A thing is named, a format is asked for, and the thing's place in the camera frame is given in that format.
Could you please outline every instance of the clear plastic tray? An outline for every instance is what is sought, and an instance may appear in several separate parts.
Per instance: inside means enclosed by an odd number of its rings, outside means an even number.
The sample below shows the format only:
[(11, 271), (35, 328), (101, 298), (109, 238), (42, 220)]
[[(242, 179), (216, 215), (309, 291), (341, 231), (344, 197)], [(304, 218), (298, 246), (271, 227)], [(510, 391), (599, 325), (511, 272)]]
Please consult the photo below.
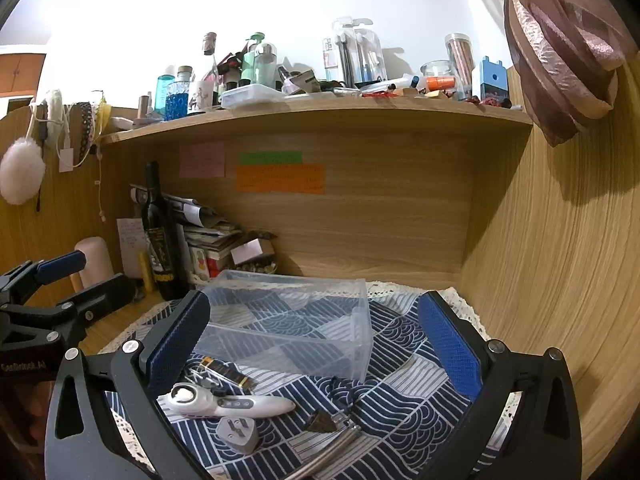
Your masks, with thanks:
[(223, 108), (232, 110), (233, 108), (256, 103), (276, 103), (279, 101), (284, 101), (282, 92), (278, 92), (265, 85), (254, 83), (222, 92), (220, 105)]
[(364, 280), (224, 270), (194, 351), (293, 374), (364, 381), (373, 334)]

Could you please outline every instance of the white fluffy pompom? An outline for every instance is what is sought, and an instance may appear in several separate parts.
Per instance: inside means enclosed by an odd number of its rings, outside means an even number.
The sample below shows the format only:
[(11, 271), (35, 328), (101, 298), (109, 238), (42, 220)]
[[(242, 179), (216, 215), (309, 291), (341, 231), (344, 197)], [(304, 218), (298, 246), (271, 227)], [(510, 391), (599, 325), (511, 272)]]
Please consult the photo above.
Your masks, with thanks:
[(40, 147), (31, 137), (16, 140), (0, 162), (0, 194), (12, 205), (35, 196), (44, 178)]

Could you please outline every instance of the white wall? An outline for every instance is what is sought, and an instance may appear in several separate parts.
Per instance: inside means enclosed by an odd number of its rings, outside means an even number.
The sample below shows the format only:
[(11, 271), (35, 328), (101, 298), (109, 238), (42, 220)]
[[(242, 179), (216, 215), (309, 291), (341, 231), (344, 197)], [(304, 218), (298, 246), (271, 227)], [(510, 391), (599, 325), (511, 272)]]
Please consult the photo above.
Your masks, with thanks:
[(38, 93), (61, 88), (66, 102), (102, 89), (108, 102), (136, 107), (166, 65), (197, 60), (210, 30), (218, 34), (218, 60), (260, 30), (280, 62), (310, 66), (322, 77), (321, 40), (345, 15), (373, 20), (391, 78), (445, 58), (450, 32), (468, 34), (477, 59), (511, 64), (499, 28), (488, 29), (491, 17), (469, 0), (23, 0), (14, 14), (0, 43), (29, 43), (19, 29), (31, 26), (41, 28), (41, 40), (50, 35)]

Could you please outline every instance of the orange sticky note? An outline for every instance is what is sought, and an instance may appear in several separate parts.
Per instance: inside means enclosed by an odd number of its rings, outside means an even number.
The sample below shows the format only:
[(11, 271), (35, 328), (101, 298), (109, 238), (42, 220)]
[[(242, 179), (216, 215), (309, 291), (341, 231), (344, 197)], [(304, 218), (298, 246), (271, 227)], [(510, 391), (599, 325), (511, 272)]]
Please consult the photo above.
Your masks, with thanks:
[(324, 194), (324, 166), (320, 164), (258, 164), (236, 166), (240, 192)]

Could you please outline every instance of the white card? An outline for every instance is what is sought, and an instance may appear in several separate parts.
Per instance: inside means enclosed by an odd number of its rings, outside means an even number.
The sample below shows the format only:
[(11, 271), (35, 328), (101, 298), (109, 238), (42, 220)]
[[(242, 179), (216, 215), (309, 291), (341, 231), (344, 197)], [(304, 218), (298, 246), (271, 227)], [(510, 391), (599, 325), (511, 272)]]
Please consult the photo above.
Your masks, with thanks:
[(130, 278), (142, 278), (138, 252), (146, 251), (145, 229), (140, 218), (118, 218), (118, 234), (120, 235), (120, 254), (122, 270)]
[(65, 148), (60, 150), (60, 160), (58, 161), (58, 171), (60, 173), (66, 173), (67, 171), (73, 171), (74, 168), (74, 149)]

